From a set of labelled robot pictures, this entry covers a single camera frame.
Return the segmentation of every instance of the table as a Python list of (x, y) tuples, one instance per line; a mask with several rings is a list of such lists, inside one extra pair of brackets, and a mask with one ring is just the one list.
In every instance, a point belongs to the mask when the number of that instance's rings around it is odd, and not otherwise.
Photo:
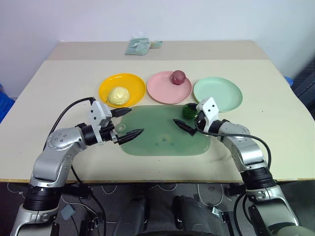
[[(234, 82), (243, 93), (243, 103), (220, 113), (220, 118), (246, 126), (270, 146), (275, 179), (314, 179), (314, 120), (253, 42), (165, 42), (145, 56), (124, 55), (126, 46), (127, 42), (69, 42), (55, 48), (0, 124), (1, 181), (29, 181), (59, 114), (77, 99), (99, 99), (98, 87), (108, 76), (127, 72), (147, 81), (159, 71), (176, 69), (185, 71), (193, 84), (208, 76)], [(193, 96), (181, 104), (188, 102), (194, 102)], [(153, 104), (158, 105), (146, 94), (137, 105)], [(76, 105), (58, 128), (88, 124), (89, 108), (88, 102)], [(211, 139), (210, 149), (198, 156), (131, 156), (107, 142), (79, 153), (73, 165), (81, 179), (92, 182), (241, 181), (228, 150)], [(70, 174), (68, 179), (75, 178)]]

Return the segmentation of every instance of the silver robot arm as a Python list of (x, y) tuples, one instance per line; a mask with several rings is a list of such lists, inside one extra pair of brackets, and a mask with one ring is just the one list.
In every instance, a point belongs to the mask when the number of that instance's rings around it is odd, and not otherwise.
[(122, 137), (113, 131), (111, 118), (130, 111), (130, 108), (110, 110), (107, 105), (93, 101), (91, 125), (59, 129), (48, 136), (43, 152), (35, 161), (26, 199), (19, 207), (11, 236), (50, 236), (58, 232), (59, 226), (53, 221), (74, 157), (90, 145), (101, 145), (106, 141), (123, 144), (140, 135), (143, 129), (133, 130)]
[[(174, 119), (174, 122), (191, 135), (197, 131), (211, 133), (229, 149), (242, 176), (246, 194), (253, 203), (249, 213), (256, 234), (271, 236), (285, 227), (299, 227), (298, 220), (281, 188), (273, 180), (257, 143), (252, 138), (234, 135), (250, 135), (249, 130), (242, 125), (219, 120), (219, 109), (213, 98), (204, 99), (195, 105), (195, 109), (198, 112), (195, 129), (181, 120)], [(297, 232), (303, 230), (307, 229), (299, 227)]]

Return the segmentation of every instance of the cutting board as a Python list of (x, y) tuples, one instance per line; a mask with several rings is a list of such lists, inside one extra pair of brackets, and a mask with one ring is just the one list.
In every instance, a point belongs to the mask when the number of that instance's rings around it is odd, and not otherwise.
[(210, 137), (196, 133), (193, 137), (180, 129), (173, 118), (193, 127), (193, 120), (182, 115), (181, 105), (135, 106), (124, 115), (121, 124), (124, 135), (133, 129), (144, 128), (134, 140), (121, 145), (124, 152), (136, 156), (190, 156), (203, 154), (210, 147)]

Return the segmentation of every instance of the yellow plate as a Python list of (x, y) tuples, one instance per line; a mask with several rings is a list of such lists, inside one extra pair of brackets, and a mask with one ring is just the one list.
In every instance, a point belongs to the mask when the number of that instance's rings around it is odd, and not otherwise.
[[(127, 103), (117, 106), (107, 101), (107, 96), (114, 87), (124, 87), (128, 89), (130, 93), (130, 99)], [(146, 93), (146, 84), (140, 77), (136, 75), (122, 73), (112, 75), (104, 80), (100, 85), (98, 92), (102, 101), (108, 106), (116, 108), (129, 107), (136, 104), (143, 98), (144, 94)]]

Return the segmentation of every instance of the wire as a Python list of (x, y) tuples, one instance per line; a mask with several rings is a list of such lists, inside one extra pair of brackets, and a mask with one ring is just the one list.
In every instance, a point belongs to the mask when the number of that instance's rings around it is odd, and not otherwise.
[(245, 206), (246, 200), (247, 200), (247, 195), (245, 195), (245, 197), (243, 198), (243, 212), (244, 212), (244, 215), (246, 216), (246, 219), (248, 220), (248, 222), (250, 222), (250, 224), (252, 225), (252, 221), (246, 212), (246, 206)]
[(224, 190), (223, 190), (222, 184), (220, 184), (220, 186), (221, 186), (221, 189), (222, 189), (222, 195), (221, 195), (220, 201), (219, 201), (217, 204), (208, 205), (208, 204), (204, 203), (204, 201), (202, 200), (201, 195), (200, 195), (200, 190), (199, 190), (199, 183), (197, 184), (197, 190), (198, 190), (199, 199), (201, 200), (201, 202), (203, 203), (203, 205), (205, 205), (205, 206), (207, 206), (207, 207), (216, 207), (216, 206), (218, 206), (218, 205), (220, 205), (220, 204), (222, 203), (222, 201), (223, 201), (223, 196), (224, 196)]
[(240, 196), (237, 197), (235, 203), (234, 203), (234, 208), (233, 208), (233, 217), (234, 217), (234, 222), (235, 222), (235, 227), (236, 227), (236, 230), (239, 234), (239, 236), (243, 236), (242, 235), (242, 232), (240, 230), (240, 226), (238, 224), (238, 221), (237, 221), (237, 217), (236, 217), (236, 210), (237, 210), (237, 205), (238, 205), (238, 202), (240, 201), (240, 199), (245, 195), (245, 193), (242, 193)]
[(71, 107), (73, 107), (74, 105), (76, 105), (76, 104), (78, 104), (78, 103), (80, 103), (80, 102), (84, 102), (84, 101), (90, 101), (90, 103), (92, 104), (93, 101), (95, 101), (95, 98), (93, 98), (93, 97), (82, 98), (82, 99), (80, 99), (80, 100), (77, 100), (77, 101), (71, 103), (69, 106), (67, 106), (67, 107), (64, 109), (64, 111), (60, 114), (60, 116), (58, 117), (58, 119), (56, 120), (56, 122), (55, 122), (55, 124), (53, 125), (53, 127), (51, 128), (51, 130), (50, 130), (48, 136), (49, 136), (52, 132), (55, 131), (55, 129), (56, 129), (58, 123), (60, 122), (61, 118), (65, 115), (65, 113), (66, 113)]
[(23, 191), (12, 191), (11, 189), (9, 189), (9, 183), (7, 183), (6, 188), (8, 189), (9, 192), (11, 192), (11, 193), (18, 193), (25, 199), (25, 197), (23, 195)]
[(101, 188), (103, 189), (103, 192), (104, 192), (105, 194), (107, 194), (107, 195), (111, 195), (112, 193), (114, 193), (114, 192), (116, 191), (117, 186), (118, 186), (118, 185), (116, 185), (116, 187), (114, 188), (114, 190), (113, 190), (113, 191), (111, 191), (111, 192), (109, 192), (109, 193), (105, 191), (105, 189), (103, 188), (103, 186), (101, 186)]
[(174, 188), (172, 189), (164, 189), (162, 188), (161, 186), (157, 185), (159, 189), (163, 190), (163, 191), (166, 191), (166, 192), (171, 192), (171, 191), (174, 191), (176, 188), (177, 188), (177, 184), (175, 184)]
[[(85, 187), (85, 185), (83, 184), (83, 182), (81, 181), (81, 179), (78, 177), (76, 171), (74, 170), (74, 167), (71, 166), (71, 170), (75, 176), (75, 178), (77, 179), (77, 181), (79, 182), (79, 184), (82, 186), (82, 187)], [(90, 191), (90, 195), (91, 197), (94, 199), (94, 201), (96, 202), (96, 204), (99, 206), (99, 208), (101, 209), (102, 211), (102, 215), (103, 215), (103, 221), (104, 221), (104, 231), (103, 231), (103, 235), (106, 236), (106, 214), (105, 214), (105, 210), (102, 206), (102, 204), (99, 202), (99, 200), (94, 196), (93, 194), (93, 191), (91, 190)]]
[(73, 224), (74, 224), (74, 227), (75, 227), (75, 230), (76, 230), (76, 232), (77, 232), (77, 234), (78, 234), (78, 236), (79, 236), (78, 227), (77, 227), (77, 225), (75, 224), (75, 221), (74, 221), (74, 219), (73, 219), (72, 216), (71, 216), (71, 220), (72, 220), (72, 222), (73, 222)]
[[(78, 200), (80, 201), (80, 203), (84, 204), (83, 201), (80, 198), (78, 198)], [(90, 211), (88, 211), (88, 209), (85, 206), (84, 206), (84, 209), (87, 211), (87, 213), (89, 214), (90, 218), (93, 219)]]
[(60, 197), (61, 197), (61, 199), (63, 200), (64, 203), (70, 204), (70, 205), (80, 205), (80, 206), (84, 206), (84, 207), (87, 208), (90, 212), (92, 212), (96, 217), (98, 217), (97, 213), (96, 213), (93, 209), (91, 209), (88, 205), (83, 204), (83, 203), (70, 203), (70, 202), (67, 202), (67, 201), (63, 198), (62, 195), (61, 195)]
[(20, 191), (12, 191), (9, 189), (9, 183), (7, 183), (6, 188), (8, 189), (9, 192), (11, 193), (20, 193)]
[(198, 126), (198, 122), (195, 120), (194, 122), (195, 124), (195, 128), (202, 134), (206, 134), (206, 135), (212, 135), (212, 136), (222, 136), (222, 137), (247, 137), (247, 138), (251, 138), (251, 139), (256, 139), (258, 141), (260, 141), (264, 146), (265, 148), (267, 149), (267, 153), (268, 153), (268, 168), (270, 169), (270, 166), (271, 166), (271, 151), (270, 151), (270, 148), (268, 147), (268, 145), (260, 138), (256, 137), (256, 136), (253, 136), (253, 135), (249, 135), (249, 134), (217, 134), (217, 133), (210, 133), (210, 132), (205, 132), (203, 130), (201, 130)]
[(144, 188), (142, 190), (142, 193), (147, 192), (147, 191), (149, 191), (149, 190), (151, 190), (151, 189), (153, 189), (155, 187), (157, 187), (157, 184), (150, 184), (150, 187)]

